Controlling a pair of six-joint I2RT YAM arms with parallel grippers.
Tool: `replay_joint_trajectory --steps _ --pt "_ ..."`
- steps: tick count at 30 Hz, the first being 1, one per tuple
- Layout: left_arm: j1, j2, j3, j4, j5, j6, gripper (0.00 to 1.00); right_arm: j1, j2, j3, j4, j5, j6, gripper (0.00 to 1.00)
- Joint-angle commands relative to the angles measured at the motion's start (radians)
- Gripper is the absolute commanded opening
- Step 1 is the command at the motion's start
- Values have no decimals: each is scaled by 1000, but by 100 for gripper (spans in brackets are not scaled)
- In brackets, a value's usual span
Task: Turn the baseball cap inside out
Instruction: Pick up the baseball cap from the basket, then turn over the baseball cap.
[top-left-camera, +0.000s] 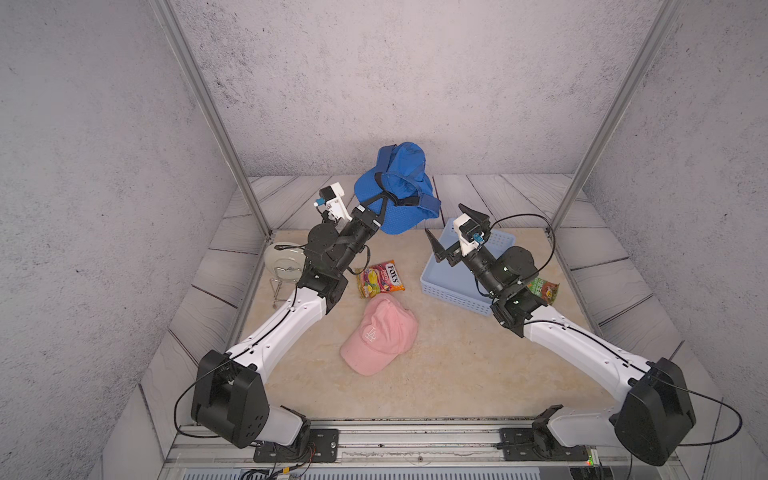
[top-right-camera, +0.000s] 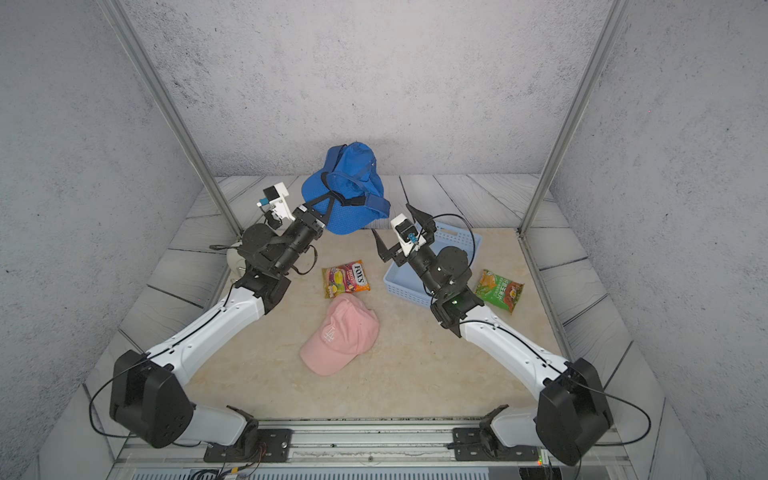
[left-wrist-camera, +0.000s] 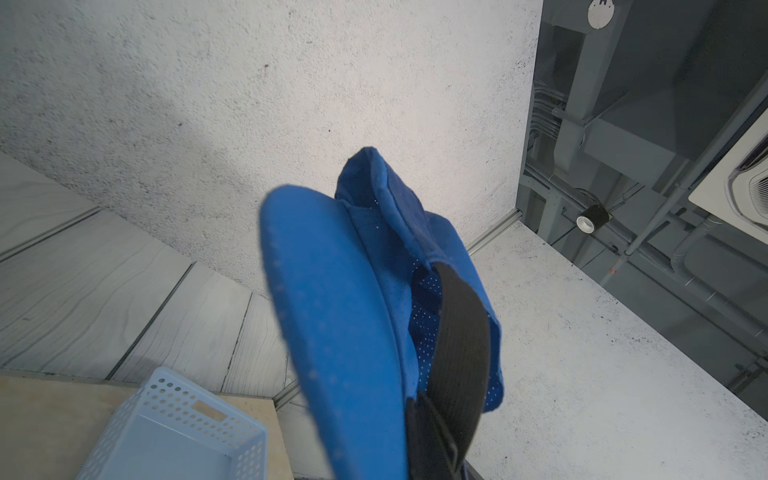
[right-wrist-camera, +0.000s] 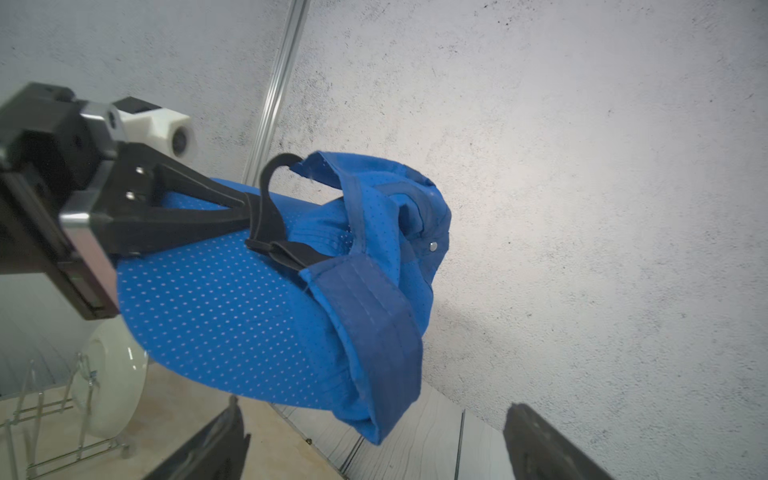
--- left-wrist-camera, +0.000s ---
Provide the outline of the blue baseball cap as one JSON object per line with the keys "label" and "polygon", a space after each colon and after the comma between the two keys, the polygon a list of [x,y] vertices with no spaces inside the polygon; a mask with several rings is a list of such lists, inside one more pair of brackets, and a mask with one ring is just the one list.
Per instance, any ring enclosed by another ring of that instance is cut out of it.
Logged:
{"label": "blue baseball cap", "polygon": [[501,326],[452,224],[366,147],[336,192],[284,185],[262,263],[293,368],[339,479],[467,479],[503,400]]}

